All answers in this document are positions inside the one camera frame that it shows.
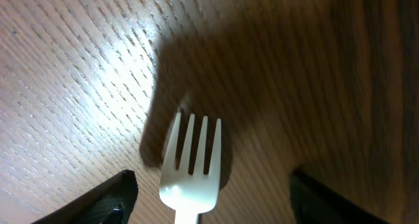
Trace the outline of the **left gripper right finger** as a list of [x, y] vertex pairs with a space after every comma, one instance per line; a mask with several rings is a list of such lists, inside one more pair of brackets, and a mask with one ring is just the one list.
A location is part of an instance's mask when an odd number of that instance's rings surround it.
[[293, 171], [289, 188], [298, 224], [385, 224], [301, 170]]

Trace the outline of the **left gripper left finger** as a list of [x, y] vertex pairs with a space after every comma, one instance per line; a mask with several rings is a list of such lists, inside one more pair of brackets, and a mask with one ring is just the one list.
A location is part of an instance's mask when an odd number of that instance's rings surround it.
[[127, 224], [137, 196], [135, 172], [123, 170], [34, 223]]

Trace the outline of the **white plastic fork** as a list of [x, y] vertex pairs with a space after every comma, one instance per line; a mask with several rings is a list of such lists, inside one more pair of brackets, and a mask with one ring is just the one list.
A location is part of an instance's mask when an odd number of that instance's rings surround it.
[[217, 204], [221, 179], [221, 119], [217, 119], [209, 172], [204, 173], [208, 118], [202, 120], [194, 172], [188, 173], [195, 115], [190, 115], [179, 161], [175, 167], [181, 113], [175, 116], [162, 164], [159, 197], [175, 210], [175, 224], [197, 224], [198, 216], [214, 209]]

